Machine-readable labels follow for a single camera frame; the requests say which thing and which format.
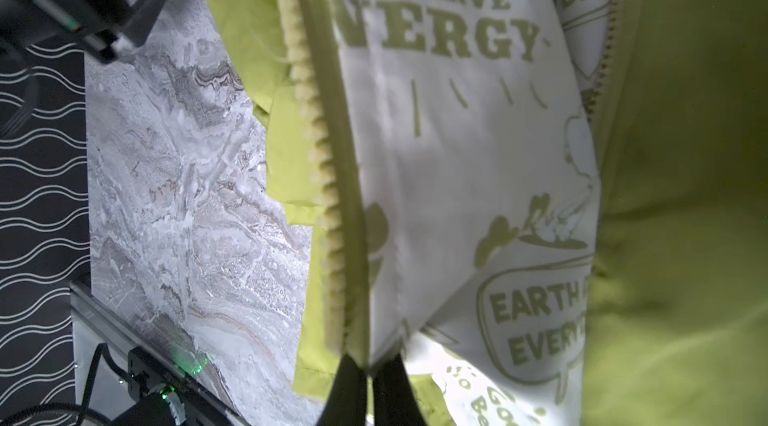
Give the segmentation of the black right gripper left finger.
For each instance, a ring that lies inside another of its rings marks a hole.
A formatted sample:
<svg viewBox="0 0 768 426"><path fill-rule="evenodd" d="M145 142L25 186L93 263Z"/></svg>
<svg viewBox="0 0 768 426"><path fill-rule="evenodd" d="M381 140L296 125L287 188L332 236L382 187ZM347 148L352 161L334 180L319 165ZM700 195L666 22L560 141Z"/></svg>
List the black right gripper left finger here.
<svg viewBox="0 0 768 426"><path fill-rule="evenodd" d="M368 377L354 359L344 355L317 426L363 426L366 424Z"/></svg>

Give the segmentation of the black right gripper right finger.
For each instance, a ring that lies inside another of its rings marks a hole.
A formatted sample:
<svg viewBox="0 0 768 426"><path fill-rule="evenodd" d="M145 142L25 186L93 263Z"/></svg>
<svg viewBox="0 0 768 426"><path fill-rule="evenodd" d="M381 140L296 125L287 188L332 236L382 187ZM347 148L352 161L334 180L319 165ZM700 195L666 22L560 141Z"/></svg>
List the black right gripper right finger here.
<svg viewBox="0 0 768 426"><path fill-rule="evenodd" d="M426 426L400 354L373 376L375 426Z"/></svg>

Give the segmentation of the lime green printed jacket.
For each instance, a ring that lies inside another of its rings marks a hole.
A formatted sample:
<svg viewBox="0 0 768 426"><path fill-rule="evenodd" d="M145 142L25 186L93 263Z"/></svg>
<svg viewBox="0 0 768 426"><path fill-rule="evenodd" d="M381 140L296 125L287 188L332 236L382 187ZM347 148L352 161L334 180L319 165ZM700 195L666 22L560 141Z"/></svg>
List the lime green printed jacket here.
<svg viewBox="0 0 768 426"><path fill-rule="evenodd" d="M767 421L767 0L207 0L312 230L295 390Z"/></svg>

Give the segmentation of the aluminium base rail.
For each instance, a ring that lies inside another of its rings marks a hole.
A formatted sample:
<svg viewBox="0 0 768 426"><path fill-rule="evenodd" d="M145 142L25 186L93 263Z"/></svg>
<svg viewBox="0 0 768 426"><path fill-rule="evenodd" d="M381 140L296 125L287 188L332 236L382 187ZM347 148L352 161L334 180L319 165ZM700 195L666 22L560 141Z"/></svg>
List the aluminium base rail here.
<svg viewBox="0 0 768 426"><path fill-rule="evenodd" d="M94 298L70 283L76 398L109 425L244 425L234 410L144 341Z"/></svg>

